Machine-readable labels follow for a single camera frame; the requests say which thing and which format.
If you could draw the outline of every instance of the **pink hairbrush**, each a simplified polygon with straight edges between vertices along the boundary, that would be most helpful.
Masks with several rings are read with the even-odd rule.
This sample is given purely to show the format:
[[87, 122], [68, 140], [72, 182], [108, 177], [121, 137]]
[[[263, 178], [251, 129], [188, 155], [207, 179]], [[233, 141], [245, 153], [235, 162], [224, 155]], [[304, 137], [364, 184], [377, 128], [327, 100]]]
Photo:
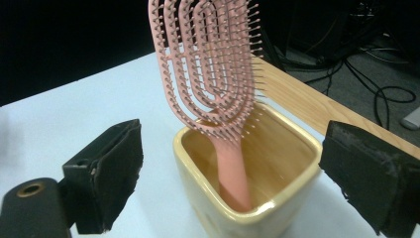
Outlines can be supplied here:
[[242, 156], [254, 108], [250, 17], [245, 0], [150, 0], [149, 18], [167, 102], [206, 135], [218, 160], [219, 193], [237, 211], [252, 209]]

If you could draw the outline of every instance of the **hairbrush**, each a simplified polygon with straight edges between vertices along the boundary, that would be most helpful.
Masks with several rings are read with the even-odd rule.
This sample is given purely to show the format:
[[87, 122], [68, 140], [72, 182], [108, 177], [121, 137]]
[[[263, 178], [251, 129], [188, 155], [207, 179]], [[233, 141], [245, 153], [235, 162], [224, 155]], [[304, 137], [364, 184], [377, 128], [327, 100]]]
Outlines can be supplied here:
[[168, 104], [213, 143], [219, 194], [234, 210], [252, 209], [241, 149], [254, 109], [251, 35], [258, 5], [245, 0], [150, 0], [149, 18]]

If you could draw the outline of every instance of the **yellow ceramic pot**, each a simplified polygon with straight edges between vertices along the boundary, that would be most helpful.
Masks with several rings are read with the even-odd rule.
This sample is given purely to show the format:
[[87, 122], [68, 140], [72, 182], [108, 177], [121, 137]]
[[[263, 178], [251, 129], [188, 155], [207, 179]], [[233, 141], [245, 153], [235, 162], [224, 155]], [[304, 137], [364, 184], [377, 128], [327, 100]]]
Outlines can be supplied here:
[[174, 139], [185, 191], [210, 237], [278, 237], [320, 173], [321, 144], [273, 108], [256, 107], [245, 127], [251, 134], [242, 141], [254, 205], [249, 212], [231, 209], [219, 196], [216, 154], [205, 136], [184, 128]]

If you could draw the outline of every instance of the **hairbrush head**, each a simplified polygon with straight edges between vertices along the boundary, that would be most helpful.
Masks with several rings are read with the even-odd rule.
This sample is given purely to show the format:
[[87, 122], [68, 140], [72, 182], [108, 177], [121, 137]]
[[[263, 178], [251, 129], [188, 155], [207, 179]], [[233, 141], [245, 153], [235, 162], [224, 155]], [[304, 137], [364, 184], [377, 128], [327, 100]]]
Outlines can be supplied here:
[[151, 0], [150, 21], [166, 99], [202, 134], [238, 140], [253, 110], [252, 24], [245, 0]]

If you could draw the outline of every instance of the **white table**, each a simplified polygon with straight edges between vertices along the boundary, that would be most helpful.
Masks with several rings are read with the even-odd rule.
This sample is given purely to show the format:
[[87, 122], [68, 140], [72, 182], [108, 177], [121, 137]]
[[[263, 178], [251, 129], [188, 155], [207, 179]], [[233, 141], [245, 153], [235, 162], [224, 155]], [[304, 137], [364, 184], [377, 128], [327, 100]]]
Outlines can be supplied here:
[[[278, 105], [274, 107], [324, 138]], [[37, 178], [61, 180], [61, 165], [110, 126], [139, 118], [145, 161], [136, 191], [111, 231], [73, 237], [206, 237], [189, 206], [172, 153], [183, 125], [166, 104], [156, 55], [0, 108], [0, 195]], [[420, 237], [417, 229], [414, 237]], [[376, 237], [324, 174], [283, 238]]]

